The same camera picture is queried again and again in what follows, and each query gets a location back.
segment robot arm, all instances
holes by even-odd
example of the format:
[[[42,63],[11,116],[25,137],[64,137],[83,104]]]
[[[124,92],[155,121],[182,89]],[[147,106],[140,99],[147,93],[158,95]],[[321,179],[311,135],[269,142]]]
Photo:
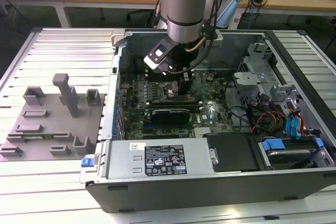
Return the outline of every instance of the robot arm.
[[[197,58],[198,50],[185,49],[197,48],[205,41],[203,38],[200,43],[204,23],[210,20],[208,25],[216,24],[213,18],[221,1],[225,0],[162,0],[161,17],[167,24],[168,36],[148,53],[145,63],[164,75],[188,72],[185,69]]]

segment blue clip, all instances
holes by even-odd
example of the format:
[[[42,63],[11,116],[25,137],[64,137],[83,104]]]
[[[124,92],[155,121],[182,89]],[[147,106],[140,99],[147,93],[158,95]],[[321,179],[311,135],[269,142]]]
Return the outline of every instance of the blue clip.
[[[262,142],[264,150],[284,150],[286,149],[285,145],[280,138],[270,138]]]
[[[80,166],[81,167],[94,167],[95,166],[94,162],[95,162],[94,158],[85,157],[85,158],[82,158],[82,162]]]
[[[317,137],[317,138],[315,139],[315,141],[316,141],[316,144],[317,144],[317,146],[319,147],[319,149],[322,148],[322,147],[324,147],[324,143],[323,143],[323,141],[322,141],[321,138]]]
[[[288,115],[287,117],[287,121],[286,121],[286,133],[289,134],[290,133],[290,123],[292,121],[292,118]]]
[[[290,133],[294,137],[298,136],[298,132],[297,132],[298,125],[299,125],[299,119],[297,117],[295,117],[294,121],[293,121],[292,130],[291,130],[291,133]]]

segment blue latch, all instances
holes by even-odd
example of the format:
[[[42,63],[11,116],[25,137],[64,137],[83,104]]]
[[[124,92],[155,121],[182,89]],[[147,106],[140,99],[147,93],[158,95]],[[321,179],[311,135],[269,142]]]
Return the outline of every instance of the blue latch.
[[[82,163],[80,164],[81,167],[94,167],[95,166],[95,159],[84,157],[82,158]]]
[[[319,137],[316,138],[316,144],[319,148],[324,147],[324,143],[323,143],[322,139],[319,138]]]
[[[282,139],[280,139],[280,138],[266,139],[265,141],[262,142],[262,144],[263,144],[263,147],[266,151],[286,149],[285,145],[282,142]]]

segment metal bracket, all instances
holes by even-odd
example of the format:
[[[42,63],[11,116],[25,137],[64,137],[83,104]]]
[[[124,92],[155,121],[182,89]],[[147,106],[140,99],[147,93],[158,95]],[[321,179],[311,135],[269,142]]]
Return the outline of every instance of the metal bracket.
[[[117,47],[121,44],[121,40],[126,37],[124,28],[113,29],[111,41],[112,46]]]

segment sticker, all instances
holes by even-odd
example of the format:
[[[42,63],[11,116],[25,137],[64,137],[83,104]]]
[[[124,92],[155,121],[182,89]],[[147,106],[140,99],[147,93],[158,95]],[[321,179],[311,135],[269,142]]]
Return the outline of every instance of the sticker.
[[[144,146],[144,150],[147,176],[187,174],[183,145]]]
[[[130,151],[143,151],[146,143],[130,143]]]

